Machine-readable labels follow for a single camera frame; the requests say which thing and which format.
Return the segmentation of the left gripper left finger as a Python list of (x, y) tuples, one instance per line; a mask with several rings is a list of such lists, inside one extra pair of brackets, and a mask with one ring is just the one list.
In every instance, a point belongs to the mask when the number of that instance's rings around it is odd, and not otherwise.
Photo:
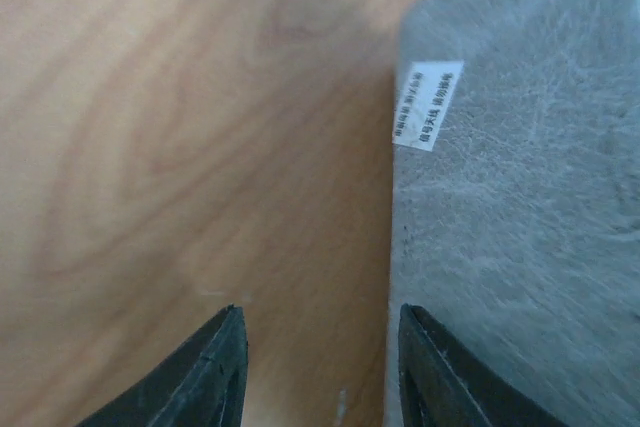
[(248, 378), (243, 309), (229, 305), (82, 426), (220, 426), (242, 422)]

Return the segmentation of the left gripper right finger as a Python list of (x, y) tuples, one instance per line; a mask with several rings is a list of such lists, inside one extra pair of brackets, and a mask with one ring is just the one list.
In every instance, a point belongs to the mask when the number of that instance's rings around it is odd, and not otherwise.
[(405, 426), (566, 426), (498, 376), (421, 306), (401, 307), (398, 347)]

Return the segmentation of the grey leather glasses case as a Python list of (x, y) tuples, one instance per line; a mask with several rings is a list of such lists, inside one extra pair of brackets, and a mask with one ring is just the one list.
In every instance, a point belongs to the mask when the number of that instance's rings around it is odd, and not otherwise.
[(639, 422), (639, 0), (418, 0), (399, 33), (384, 422), (420, 306), (568, 426)]

